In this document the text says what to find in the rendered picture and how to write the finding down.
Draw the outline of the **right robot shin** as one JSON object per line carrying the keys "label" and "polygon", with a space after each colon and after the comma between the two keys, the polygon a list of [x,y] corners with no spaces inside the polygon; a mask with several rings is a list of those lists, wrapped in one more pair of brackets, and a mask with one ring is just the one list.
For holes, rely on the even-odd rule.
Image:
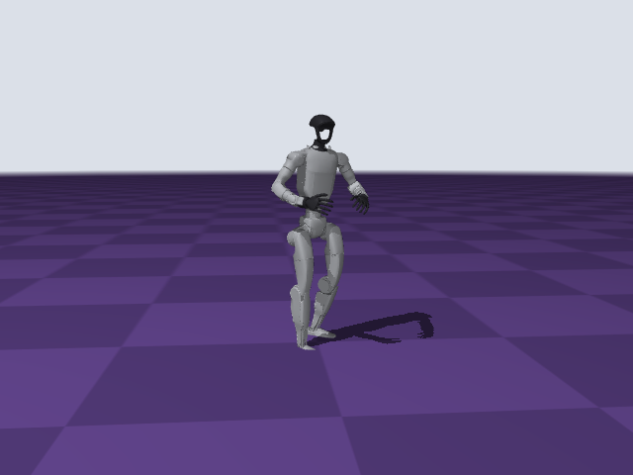
{"label": "right robot shin", "polygon": [[304,348],[307,345],[308,327],[311,314],[311,298],[310,293],[305,292],[304,300],[300,294],[298,287],[293,287],[290,291],[291,296],[291,313],[293,323],[295,324],[297,334],[298,347]]}

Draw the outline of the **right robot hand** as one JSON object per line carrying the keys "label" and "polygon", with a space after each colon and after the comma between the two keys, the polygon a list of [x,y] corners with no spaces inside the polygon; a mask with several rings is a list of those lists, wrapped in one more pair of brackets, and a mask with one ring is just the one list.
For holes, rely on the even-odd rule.
{"label": "right robot hand", "polygon": [[304,197],[303,206],[301,206],[301,205],[298,205],[298,206],[300,208],[310,209],[312,211],[316,211],[316,212],[319,212],[319,213],[322,213],[322,214],[328,216],[327,213],[325,213],[325,212],[323,212],[321,210],[318,210],[317,208],[320,208],[320,209],[327,210],[327,211],[331,212],[331,210],[329,210],[328,208],[320,206],[320,205],[326,205],[328,207],[333,208],[332,205],[329,205],[327,203],[321,202],[321,201],[326,201],[326,202],[333,203],[333,201],[329,200],[329,199],[319,198],[319,197],[322,197],[322,196],[325,197],[325,196],[327,196],[327,194],[321,193],[321,194],[317,194],[315,196],[312,196],[311,198],[310,197],[306,197],[306,196],[301,196],[301,197]]}

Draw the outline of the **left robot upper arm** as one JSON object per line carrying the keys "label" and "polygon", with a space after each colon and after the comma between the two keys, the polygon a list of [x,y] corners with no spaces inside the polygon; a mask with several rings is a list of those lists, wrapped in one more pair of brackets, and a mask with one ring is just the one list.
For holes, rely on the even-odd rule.
{"label": "left robot upper arm", "polygon": [[353,195],[353,190],[356,186],[359,186],[358,182],[355,179],[355,174],[349,164],[348,157],[345,153],[337,152],[338,155],[338,163],[337,167],[342,174],[343,178],[348,183],[348,190],[350,194]]}

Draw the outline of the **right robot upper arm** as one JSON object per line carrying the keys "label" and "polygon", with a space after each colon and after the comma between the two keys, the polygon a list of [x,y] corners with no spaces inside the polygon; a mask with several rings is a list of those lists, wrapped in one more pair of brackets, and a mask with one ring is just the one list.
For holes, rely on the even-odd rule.
{"label": "right robot upper arm", "polygon": [[293,173],[296,171],[296,168],[305,163],[306,156],[307,153],[303,150],[290,152],[274,183],[278,181],[287,188],[285,183],[291,178]]}

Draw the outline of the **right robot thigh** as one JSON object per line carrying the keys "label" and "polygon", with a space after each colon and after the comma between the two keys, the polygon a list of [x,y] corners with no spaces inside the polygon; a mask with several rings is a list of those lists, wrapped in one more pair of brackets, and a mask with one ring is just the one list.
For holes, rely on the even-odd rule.
{"label": "right robot thigh", "polygon": [[294,287],[298,287],[304,300],[305,292],[310,293],[314,275],[313,246],[306,225],[291,230],[287,235],[287,241],[295,247],[293,258],[298,284]]}

